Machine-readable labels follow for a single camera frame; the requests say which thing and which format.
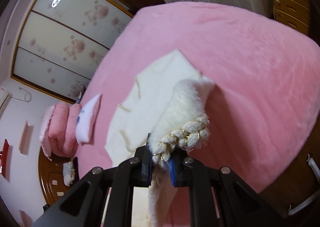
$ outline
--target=wooden headboard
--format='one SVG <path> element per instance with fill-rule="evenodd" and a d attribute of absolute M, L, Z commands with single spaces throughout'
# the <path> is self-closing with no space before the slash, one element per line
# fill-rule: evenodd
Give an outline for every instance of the wooden headboard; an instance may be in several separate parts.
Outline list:
<path fill-rule="evenodd" d="M 62 166 L 69 162 L 70 158 L 59 157 L 52 153 L 50 161 L 43 153 L 42 147 L 39 152 L 39 181 L 47 204 L 53 205 L 70 187 L 63 182 Z"/>

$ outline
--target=red picture frame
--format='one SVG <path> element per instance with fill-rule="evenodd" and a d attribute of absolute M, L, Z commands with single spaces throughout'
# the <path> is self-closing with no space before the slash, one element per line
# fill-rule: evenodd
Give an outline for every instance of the red picture frame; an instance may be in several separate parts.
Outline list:
<path fill-rule="evenodd" d="M 7 139 L 4 141 L 3 149 L 0 151 L 0 174 L 5 178 L 5 169 L 7 165 L 7 156 L 9 150 L 9 143 Z"/>

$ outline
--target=air conditioner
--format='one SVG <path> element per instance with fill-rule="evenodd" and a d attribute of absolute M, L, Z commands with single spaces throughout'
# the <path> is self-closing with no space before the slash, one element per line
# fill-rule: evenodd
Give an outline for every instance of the air conditioner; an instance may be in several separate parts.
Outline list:
<path fill-rule="evenodd" d="M 10 93 L 6 88 L 0 87 L 0 116 L 10 100 Z"/>

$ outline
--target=pink quilt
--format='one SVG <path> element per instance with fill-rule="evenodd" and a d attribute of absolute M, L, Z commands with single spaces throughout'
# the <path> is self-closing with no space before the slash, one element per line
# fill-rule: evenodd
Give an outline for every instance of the pink quilt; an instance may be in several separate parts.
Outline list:
<path fill-rule="evenodd" d="M 229 166 L 255 191 L 270 185 L 303 147 L 320 109 L 320 48 L 307 36 L 250 11 L 177 2 L 140 10 L 95 73 L 81 104 L 102 93 L 90 144 L 79 146 L 79 175 L 109 168 L 108 125 L 133 77 L 179 49 L 217 83 L 209 96 L 208 145 L 191 156 Z M 188 225 L 188 190 L 180 189 L 167 224 Z"/>

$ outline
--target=white pillow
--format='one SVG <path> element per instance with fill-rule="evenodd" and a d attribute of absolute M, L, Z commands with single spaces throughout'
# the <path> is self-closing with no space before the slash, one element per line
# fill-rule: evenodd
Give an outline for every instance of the white pillow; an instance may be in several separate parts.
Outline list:
<path fill-rule="evenodd" d="M 39 135 L 39 139 L 40 139 L 40 143 L 42 146 L 42 151 L 44 153 L 44 155 L 49 159 L 51 156 L 51 145 L 49 143 L 49 138 L 48 138 L 48 131 L 49 131 L 49 125 L 50 125 L 50 121 L 54 112 L 56 105 L 53 105 L 51 107 L 48 107 L 45 110 L 44 116 L 42 118 L 42 123 L 40 126 L 40 135 Z"/>
<path fill-rule="evenodd" d="M 82 107 L 76 126 L 76 139 L 78 143 L 90 142 L 94 123 L 100 109 L 100 100 L 101 94 L 97 94 Z"/>

